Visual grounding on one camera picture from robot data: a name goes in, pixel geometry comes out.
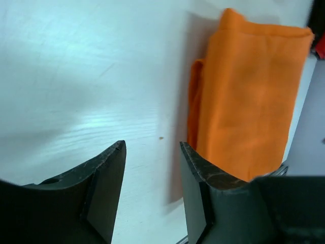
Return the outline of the orange trousers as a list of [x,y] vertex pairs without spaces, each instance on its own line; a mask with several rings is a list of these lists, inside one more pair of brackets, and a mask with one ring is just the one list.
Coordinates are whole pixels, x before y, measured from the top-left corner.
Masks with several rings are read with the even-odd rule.
[[254,23],[225,9],[191,67],[188,144],[243,181],[277,170],[313,38],[307,27]]

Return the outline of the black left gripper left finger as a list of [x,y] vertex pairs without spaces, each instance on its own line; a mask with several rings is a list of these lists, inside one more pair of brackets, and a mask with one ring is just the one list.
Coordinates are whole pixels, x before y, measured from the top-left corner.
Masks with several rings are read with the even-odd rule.
[[119,140],[38,185],[1,181],[1,243],[110,243],[125,163]]

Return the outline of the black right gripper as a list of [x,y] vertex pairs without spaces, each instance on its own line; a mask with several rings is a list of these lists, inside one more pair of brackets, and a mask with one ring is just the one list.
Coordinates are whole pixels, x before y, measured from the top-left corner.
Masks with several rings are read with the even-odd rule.
[[324,0],[313,1],[307,26],[313,33],[324,32]]

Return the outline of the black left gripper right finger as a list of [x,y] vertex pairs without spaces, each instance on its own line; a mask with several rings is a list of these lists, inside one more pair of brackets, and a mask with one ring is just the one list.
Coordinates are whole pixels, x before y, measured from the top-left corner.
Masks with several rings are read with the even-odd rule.
[[324,243],[324,177],[242,181],[180,143],[189,243]]

